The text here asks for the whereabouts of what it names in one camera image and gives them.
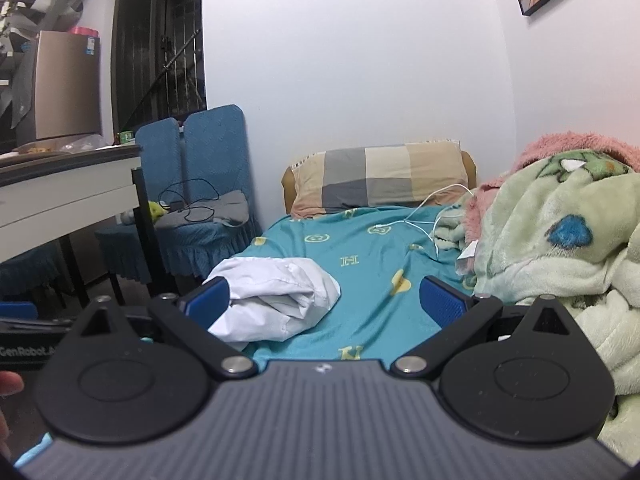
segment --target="black cable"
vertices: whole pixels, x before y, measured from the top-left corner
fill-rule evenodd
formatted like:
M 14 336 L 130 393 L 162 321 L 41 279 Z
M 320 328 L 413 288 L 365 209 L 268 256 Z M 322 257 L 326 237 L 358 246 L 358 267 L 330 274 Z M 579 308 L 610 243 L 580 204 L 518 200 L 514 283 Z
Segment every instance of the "black cable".
M 177 192 L 175 189 L 171 189 L 173 186 L 180 186 L 180 184 L 185 184 L 187 182 L 196 182 L 196 181 L 201 181 L 201 182 L 205 182 L 206 184 L 208 184 L 211 189 L 216 193 L 216 197 L 215 198 L 199 198 L 197 200 L 194 200 L 191 203 L 187 203 L 186 199 L 181 195 L 181 193 Z M 218 200 L 220 198 L 220 193 L 218 192 L 218 190 L 216 189 L 216 187 L 210 183 L 208 180 L 204 179 L 204 178 L 188 178 L 187 180 L 181 180 L 180 182 L 174 182 L 173 184 L 169 184 L 167 187 L 165 187 L 159 194 L 158 194 L 158 203 L 162 202 L 162 196 L 165 193 L 173 193 L 175 195 L 177 195 L 178 197 L 180 197 L 180 199 L 182 200 L 182 203 L 184 204 L 184 208 L 180 209 L 180 211 L 188 211 L 188 213 L 184 216 L 185 221 L 190 222 L 190 223 L 200 223 L 200 222 L 206 222 L 209 221 L 213 218 L 213 215 L 215 215 L 216 210 L 213 209 L 212 207 L 206 206 L 206 205 L 196 205 L 194 206 L 195 203 L 197 202 L 202 202 L 203 200 L 211 200 L 212 202 L 215 200 Z M 190 219 L 189 216 L 191 215 L 192 211 L 194 209 L 208 209 L 209 211 L 211 211 L 211 214 L 206 217 L 203 218 L 202 220 L 193 220 Z

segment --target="plaid pillow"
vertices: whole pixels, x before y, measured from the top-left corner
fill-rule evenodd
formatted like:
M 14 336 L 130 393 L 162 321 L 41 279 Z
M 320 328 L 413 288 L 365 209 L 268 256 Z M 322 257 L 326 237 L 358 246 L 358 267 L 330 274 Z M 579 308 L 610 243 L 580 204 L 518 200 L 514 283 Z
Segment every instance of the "plaid pillow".
M 353 207 L 417 205 L 449 184 L 467 185 L 460 144 L 452 140 L 315 153 L 291 171 L 297 193 L 294 218 Z M 464 192 L 447 189 L 429 204 L 453 203 Z

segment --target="gray ribbed surface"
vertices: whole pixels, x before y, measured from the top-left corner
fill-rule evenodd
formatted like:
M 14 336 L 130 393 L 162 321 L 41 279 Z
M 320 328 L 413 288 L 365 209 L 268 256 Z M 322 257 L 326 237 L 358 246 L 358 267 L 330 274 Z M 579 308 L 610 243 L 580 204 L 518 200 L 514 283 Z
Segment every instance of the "gray ribbed surface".
M 225 383 L 166 438 L 125 449 L 57 440 L 23 471 L 34 480 L 613 480 L 626 469 L 593 440 L 500 446 L 378 362 L 329 365 L 271 362 L 256 379 Z

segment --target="metal bolt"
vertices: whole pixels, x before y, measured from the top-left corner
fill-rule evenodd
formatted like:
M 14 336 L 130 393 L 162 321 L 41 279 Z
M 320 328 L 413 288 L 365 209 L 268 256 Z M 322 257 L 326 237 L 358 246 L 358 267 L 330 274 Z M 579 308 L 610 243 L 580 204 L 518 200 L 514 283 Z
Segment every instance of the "metal bolt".
M 222 359 L 222 367 L 230 374 L 241 374 L 250 370 L 253 366 L 254 362 L 243 355 L 234 355 L 233 357 Z
M 396 368 L 404 374 L 415 374 L 427 367 L 427 361 L 417 355 L 405 355 L 396 361 Z

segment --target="headboard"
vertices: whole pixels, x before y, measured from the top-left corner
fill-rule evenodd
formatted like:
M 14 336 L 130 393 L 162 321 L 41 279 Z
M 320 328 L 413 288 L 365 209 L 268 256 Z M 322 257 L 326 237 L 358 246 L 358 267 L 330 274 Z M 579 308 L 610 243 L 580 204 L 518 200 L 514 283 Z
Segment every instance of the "headboard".
M 467 152 L 462 152 L 462 163 L 465 165 L 469 189 L 473 189 L 478 184 L 476 182 L 476 164 Z M 289 214 L 293 201 L 296 199 L 296 179 L 291 168 L 287 168 L 282 176 L 282 187 L 284 188 L 284 209 Z

